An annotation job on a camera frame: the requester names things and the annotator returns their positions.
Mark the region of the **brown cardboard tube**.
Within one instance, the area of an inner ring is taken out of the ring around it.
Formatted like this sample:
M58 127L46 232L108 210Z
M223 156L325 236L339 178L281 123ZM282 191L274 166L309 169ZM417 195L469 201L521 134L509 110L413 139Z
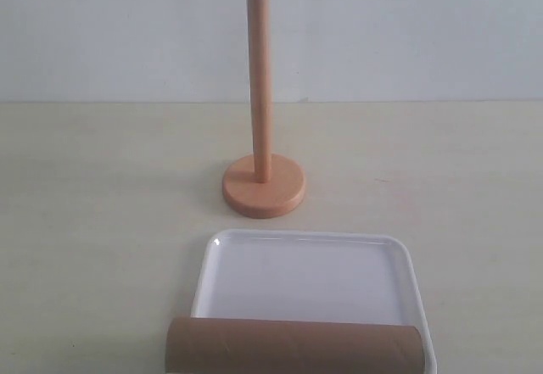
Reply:
M179 317L167 332L167 373L423 373L415 327Z

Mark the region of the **wooden paper towel holder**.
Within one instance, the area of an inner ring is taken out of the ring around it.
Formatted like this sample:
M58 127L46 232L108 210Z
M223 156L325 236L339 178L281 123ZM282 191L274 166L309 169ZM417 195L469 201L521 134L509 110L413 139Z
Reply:
M227 204L239 214L269 219L300 205L306 180L295 161L272 152L269 0L247 0L247 22L253 153L227 168L221 189Z

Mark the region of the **white plastic tray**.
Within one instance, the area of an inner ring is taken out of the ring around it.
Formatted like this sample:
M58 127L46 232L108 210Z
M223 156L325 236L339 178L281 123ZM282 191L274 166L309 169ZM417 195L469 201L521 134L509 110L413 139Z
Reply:
M438 370L406 246L379 235L230 229L209 241L193 317L414 326Z

